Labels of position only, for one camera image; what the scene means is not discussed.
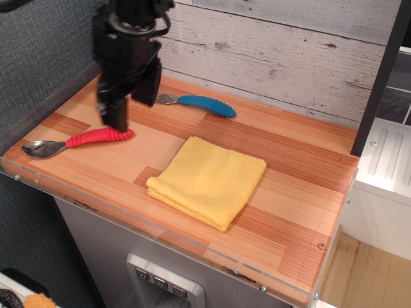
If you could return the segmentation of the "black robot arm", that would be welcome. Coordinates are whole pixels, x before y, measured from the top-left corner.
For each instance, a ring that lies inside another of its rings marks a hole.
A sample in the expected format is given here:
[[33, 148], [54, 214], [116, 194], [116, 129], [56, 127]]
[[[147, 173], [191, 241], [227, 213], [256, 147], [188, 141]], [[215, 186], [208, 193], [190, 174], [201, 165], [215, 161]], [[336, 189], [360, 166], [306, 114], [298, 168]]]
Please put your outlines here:
[[173, 1], [115, 1], [98, 8], [92, 18], [95, 61], [101, 67], [97, 109], [103, 124], [125, 132], [127, 96], [152, 106], [161, 82], [158, 57], [171, 23]]

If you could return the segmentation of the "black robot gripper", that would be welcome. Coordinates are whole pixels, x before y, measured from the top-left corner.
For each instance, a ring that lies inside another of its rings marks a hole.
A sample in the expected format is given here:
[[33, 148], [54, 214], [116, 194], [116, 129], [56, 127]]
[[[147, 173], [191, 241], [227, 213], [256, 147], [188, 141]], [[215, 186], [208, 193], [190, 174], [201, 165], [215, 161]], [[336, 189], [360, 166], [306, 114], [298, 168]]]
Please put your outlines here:
[[127, 99], [153, 106], [161, 82], [162, 65], [157, 57], [161, 44], [153, 40], [155, 22], [133, 26], [114, 12], [93, 18], [93, 52], [101, 65], [98, 108], [103, 124], [126, 132]]

